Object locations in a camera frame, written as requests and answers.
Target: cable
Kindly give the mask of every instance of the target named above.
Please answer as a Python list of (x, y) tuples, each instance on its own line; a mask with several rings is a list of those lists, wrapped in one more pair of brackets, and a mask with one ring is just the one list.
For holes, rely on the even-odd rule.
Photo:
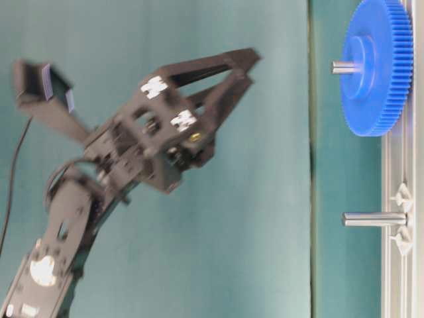
[(11, 175), (9, 179), (9, 194), (7, 197), (6, 216), (5, 216), (5, 222), (3, 223), (3, 229), (1, 231), (1, 237), (0, 237), (0, 257), (3, 251), (3, 243), (5, 242), (7, 226), (9, 225), (9, 217), (10, 217), (11, 209), (12, 209), (13, 182), (15, 181), (16, 162), (17, 162), (19, 150), (21, 149), (22, 143), (25, 139), (25, 136), (27, 135), (28, 128), (29, 128), (29, 125), (31, 124), (31, 121), (32, 121), (32, 117), (30, 117), (28, 121), (26, 122), (21, 138), (19, 139), (18, 145), (15, 149), (15, 153), (13, 154), (12, 165), (11, 165)]
[(99, 166), (99, 162), (97, 162), (95, 160), (91, 160), (91, 159), (88, 159), (88, 158), (76, 158), (76, 159), (68, 160), (67, 162), (65, 162), (64, 164), (62, 164), (58, 168), (56, 168), (52, 172), (52, 174), (50, 175), (50, 177), (48, 177), (48, 180), (47, 180), (47, 183), (46, 183), (46, 187), (44, 189), (44, 206), (47, 209), (48, 209), (48, 207), (50, 205), (49, 193), (50, 193), (50, 189), (52, 187), (52, 184), (53, 184), (54, 180), (59, 176), (59, 174), (62, 173), (62, 175), (59, 177), (59, 180), (60, 180), (62, 178), (62, 176), (64, 175), (64, 173), (66, 172), (66, 170), (70, 166), (73, 166), (74, 164), (79, 164), (79, 163), (94, 164), (96, 166)]

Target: teal backdrop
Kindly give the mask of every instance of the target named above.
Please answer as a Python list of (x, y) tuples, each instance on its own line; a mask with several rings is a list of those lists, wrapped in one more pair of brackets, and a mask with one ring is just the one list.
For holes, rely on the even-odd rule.
[[(307, 1), (3, 0), (0, 40), (4, 207), (25, 122), (11, 85), (15, 58), (54, 62), (75, 83), (78, 115), (94, 127), (163, 64), (255, 47), (263, 57), (252, 72), (256, 83), (219, 131), (214, 159), (187, 173), (172, 195), (140, 185), (129, 207), (118, 206), (97, 237), (70, 317), (310, 317)], [(337, 113), (335, 81), (322, 80), (334, 83), (327, 106)], [(333, 138), (343, 136), (354, 140), (347, 131)], [(372, 143), (364, 147), (373, 149)], [(31, 126), (0, 259), (1, 299), (45, 230), (49, 173), (80, 154), (73, 142)], [(360, 162), (369, 164), (365, 157)], [(333, 215), (337, 222), (340, 212)], [(359, 244), (350, 237), (351, 246)], [(346, 260), (347, 251), (340, 254)]]
[(381, 210), (381, 141), (349, 131), (330, 73), (359, 3), (309, 0), (314, 318), (381, 317), (380, 229), (341, 225), (343, 212)]

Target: robotic arm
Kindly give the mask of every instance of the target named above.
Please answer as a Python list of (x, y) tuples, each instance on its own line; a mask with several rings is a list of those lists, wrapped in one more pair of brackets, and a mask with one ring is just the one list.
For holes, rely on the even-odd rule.
[[(50, 64), (14, 65), (18, 108), (76, 140), (83, 158), (48, 180), (48, 227), (26, 255), (0, 309), (0, 318), (68, 317), (74, 289), (100, 226), (140, 182), (170, 193), (182, 172), (214, 154), (217, 129), (252, 84), (259, 60), (251, 48), (163, 66), (142, 80), (106, 123), (88, 131), (70, 112), (70, 84)], [(184, 97), (179, 88), (221, 72), (217, 85)], [(96, 167), (97, 180), (76, 168)]]

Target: blue gear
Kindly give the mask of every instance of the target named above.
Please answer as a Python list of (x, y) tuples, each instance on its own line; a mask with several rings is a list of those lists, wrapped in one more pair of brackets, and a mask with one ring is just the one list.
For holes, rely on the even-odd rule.
[(382, 136), (398, 120), (413, 71), (409, 17), (398, 0), (363, 0), (352, 16), (343, 61), (358, 71), (340, 78), (346, 122), (358, 136)]

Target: steel rod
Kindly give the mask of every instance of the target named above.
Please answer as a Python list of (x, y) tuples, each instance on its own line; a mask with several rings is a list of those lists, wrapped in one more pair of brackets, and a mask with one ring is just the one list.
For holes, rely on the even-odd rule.
[(389, 227), (406, 222), (404, 213), (343, 213), (342, 219), (346, 227)]
[(358, 66), (354, 62), (334, 61), (331, 64), (333, 74), (353, 74), (358, 71)]

